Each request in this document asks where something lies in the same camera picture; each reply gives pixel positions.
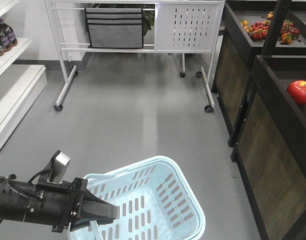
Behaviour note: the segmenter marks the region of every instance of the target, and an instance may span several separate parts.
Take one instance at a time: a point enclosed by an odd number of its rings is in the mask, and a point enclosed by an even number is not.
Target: light blue basket
[[[91,222],[70,240],[198,240],[205,215],[178,165],[155,156],[106,174],[88,174],[88,189],[118,206],[112,224]]]

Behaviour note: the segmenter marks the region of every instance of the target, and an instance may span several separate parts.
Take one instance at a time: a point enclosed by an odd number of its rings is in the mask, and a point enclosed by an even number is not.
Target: red apple
[[[290,94],[296,104],[306,104],[306,81],[297,80],[291,82],[287,87],[287,92]]]

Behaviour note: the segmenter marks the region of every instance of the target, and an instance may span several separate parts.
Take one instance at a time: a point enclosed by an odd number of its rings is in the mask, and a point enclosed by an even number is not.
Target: gray floor
[[[259,240],[228,133],[195,72],[208,59],[180,55],[93,54],[75,79],[62,112],[54,104],[61,72],[48,84],[0,153],[0,175],[27,181],[59,149],[72,158],[64,179],[110,170],[165,155],[175,160],[206,215],[203,240]],[[0,240],[66,240],[51,226],[4,221]]]

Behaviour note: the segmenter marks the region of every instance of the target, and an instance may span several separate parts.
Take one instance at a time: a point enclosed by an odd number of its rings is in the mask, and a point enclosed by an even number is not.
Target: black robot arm
[[[51,225],[56,233],[69,226],[70,231],[89,226],[89,221],[112,223],[117,207],[87,190],[86,179],[60,182],[69,161],[58,150],[28,182],[15,181],[15,175],[0,176],[0,219]]]

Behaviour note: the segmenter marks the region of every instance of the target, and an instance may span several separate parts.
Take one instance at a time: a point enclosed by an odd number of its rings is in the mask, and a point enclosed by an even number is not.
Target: white metal rack
[[[89,48],[90,43],[65,42],[61,37],[58,11],[83,11],[82,7],[63,7],[63,4],[154,4],[155,25],[154,44],[145,44],[142,49],[105,49]],[[210,105],[205,107],[211,112],[214,107],[209,79],[214,60],[214,53],[222,18],[225,0],[45,0],[49,21],[55,39],[56,50],[62,68],[65,85],[56,101],[54,109],[62,110],[62,103],[77,67],[74,66],[68,74],[64,65],[67,52],[118,52],[118,53],[175,53],[182,54],[183,71],[185,75],[185,53],[211,54],[207,76],[204,69],[196,73],[203,77],[206,94]]]
[[[0,0],[0,17],[18,0]],[[17,46],[0,56],[0,149],[46,85],[43,65],[12,65],[31,39],[17,38]]]

